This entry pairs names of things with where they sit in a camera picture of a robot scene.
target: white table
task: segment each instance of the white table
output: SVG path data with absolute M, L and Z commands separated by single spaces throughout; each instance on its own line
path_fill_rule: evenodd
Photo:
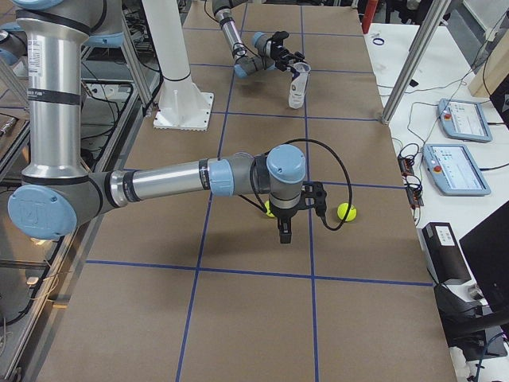
M 378 85 L 387 87 L 394 85 L 417 30 L 416 25 L 371 25 L 365 41 Z M 373 37 L 382 38 L 385 41 L 384 44 L 373 44 Z M 414 74 L 414 80 L 419 85 L 415 88 L 409 87 L 407 91 L 443 87 L 459 80 L 469 70 L 470 67 L 453 37 L 447 28 L 441 26 L 435 33 L 418 66 L 418 70 Z M 422 146 L 422 141 L 406 129 L 410 117 L 410 108 L 412 103 L 416 101 L 437 104 L 442 98 L 451 98 L 456 90 L 455 99 L 486 101 L 487 99 L 476 99 L 470 95 L 467 84 L 470 83 L 473 77 L 474 74 L 469 73 L 464 78 L 464 84 L 461 86 L 460 82 L 456 82 L 445 89 L 405 94 L 393 119 L 390 121 L 390 131 L 393 138 L 400 139 L 404 145 L 415 142 Z M 389 95 L 390 91 L 390 88 L 379 88 L 384 105 L 388 99 L 388 96 L 384 95 Z M 484 103 L 483 109 L 488 122 L 502 122 L 490 102 Z M 437 119 L 437 108 L 415 104 L 411 118 L 410 128 L 426 139 Z M 490 143 L 462 142 L 447 138 L 442 132 L 440 123 L 436 123 L 427 142 L 464 143 L 479 167 L 499 166 L 509 162 L 509 130 L 505 125 L 490 126 L 490 129 L 493 135 L 493 141 Z M 399 152 L 398 143 L 394 144 L 394 149 L 396 153 Z M 414 148 L 408 150 L 408 153 L 413 152 Z M 486 197 L 446 197 L 438 191 L 431 177 L 427 174 L 424 165 L 417 167 L 419 163 L 421 163 L 420 155 L 416 158 L 414 171 L 417 175 L 421 174 L 420 178 L 424 189 L 422 198 L 425 206 L 421 208 L 421 219 L 418 228 L 424 227 L 430 221 L 446 221 L 453 227 L 457 239 L 460 239 L 509 200 L 509 191 L 507 190 L 509 169 L 507 167 L 484 172 L 484 177 L 492 189 L 492 193 Z M 451 286 L 450 288 L 463 299 L 471 300 L 468 297 L 467 289 L 472 284 L 473 281 L 463 286 Z M 475 362 L 471 363 L 471 370 L 475 369 L 474 364 Z M 509 376 L 509 357 L 485 360 L 483 366 L 485 369 L 481 371 L 480 381 L 506 380 Z

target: tablet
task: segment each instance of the tablet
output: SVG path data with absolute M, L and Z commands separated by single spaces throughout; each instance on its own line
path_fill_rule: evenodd
M 478 102 L 441 99 L 438 116 L 445 134 L 453 139 L 490 142 L 492 133 Z
M 422 156 L 435 185 L 444 195 L 483 196 L 490 190 L 465 145 L 424 145 Z

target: blue joint cap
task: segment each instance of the blue joint cap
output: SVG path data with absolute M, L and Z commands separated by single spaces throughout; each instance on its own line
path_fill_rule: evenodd
M 98 34 L 90 36 L 84 45 L 92 48 L 120 48 L 124 42 L 124 33 Z
M 251 38 L 251 44 L 253 46 L 256 46 L 256 43 L 258 42 L 258 40 L 260 39 L 261 36 L 265 35 L 264 32 L 257 32 L 253 35 L 253 37 Z
M 0 49 L 0 59 L 4 60 L 9 66 L 17 63 L 17 57 L 8 50 Z
M 23 32 L 23 28 L 17 22 L 7 22 L 4 25 L 0 25 L 0 29 L 6 32 Z
M 239 64 L 233 65 L 233 70 L 235 70 L 235 74 L 237 75 L 238 78 L 246 78 L 247 77 L 246 71 Z
M 74 231 L 76 213 L 57 191 L 43 185 L 23 185 L 9 198 L 10 219 L 26 235 L 55 240 Z
M 295 146 L 280 145 L 269 152 L 267 168 L 272 177 L 287 185 L 294 185 L 304 180 L 305 156 Z
M 52 6 L 58 6 L 64 0 L 11 0 L 20 8 L 26 10 L 47 10 Z
M 227 160 L 222 159 L 211 163 L 208 167 L 208 177 L 212 194 L 218 197 L 230 197 L 233 195 L 235 183 L 230 163 Z

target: tennis ball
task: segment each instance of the tennis ball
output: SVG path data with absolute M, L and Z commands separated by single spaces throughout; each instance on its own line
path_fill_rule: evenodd
M 346 216 L 347 209 L 348 209 L 348 203 L 341 203 L 337 208 L 337 216 L 341 220 L 345 220 L 345 221 L 354 220 L 357 216 L 356 207 L 354 205 L 352 205 L 352 207 L 350 208 L 350 212 L 348 213 L 348 216 Z
M 265 214 L 266 214 L 268 217 L 276 217 L 276 216 L 274 216 L 274 214 L 270 211 L 270 202 L 269 202 L 269 201 L 266 201 L 266 202 L 265 202 L 265 208 L 267 209 L 267 212 L 265 212 Z

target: red pole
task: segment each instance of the red pole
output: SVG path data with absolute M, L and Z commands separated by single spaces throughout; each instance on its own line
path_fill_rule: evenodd
M 373 17 L 375 16 L 376 6 L 378 5 L 379 0 L 369 0 L 366 5 L 366 10 L 364 11 L 363 17 L 363 33 L 366 34 L 369 31 L 369 27 L 371 22 L 373 21 Z

